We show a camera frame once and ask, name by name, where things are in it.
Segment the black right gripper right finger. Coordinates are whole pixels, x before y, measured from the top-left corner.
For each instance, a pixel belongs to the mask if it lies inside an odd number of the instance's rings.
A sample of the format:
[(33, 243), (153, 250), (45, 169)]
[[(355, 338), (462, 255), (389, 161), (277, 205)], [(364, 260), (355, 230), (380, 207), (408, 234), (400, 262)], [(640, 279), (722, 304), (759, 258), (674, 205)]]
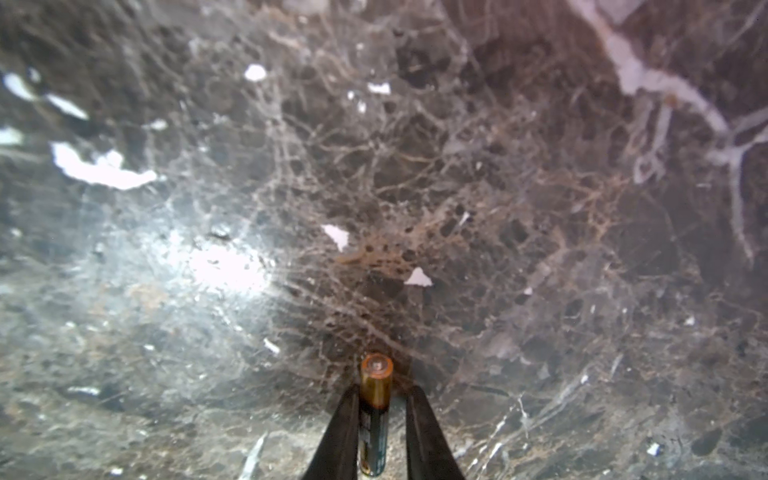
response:
[(424, 390), (406, 396), (407, 478), (409, 480), (464, 480)]

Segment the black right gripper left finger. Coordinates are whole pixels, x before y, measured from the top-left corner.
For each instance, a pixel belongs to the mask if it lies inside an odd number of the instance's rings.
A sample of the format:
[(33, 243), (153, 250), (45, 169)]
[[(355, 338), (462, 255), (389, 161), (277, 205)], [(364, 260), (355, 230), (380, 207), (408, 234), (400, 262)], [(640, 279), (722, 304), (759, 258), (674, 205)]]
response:
[(302, 480), (356, 480), (358, 476), (359, 386), (342, 395)]

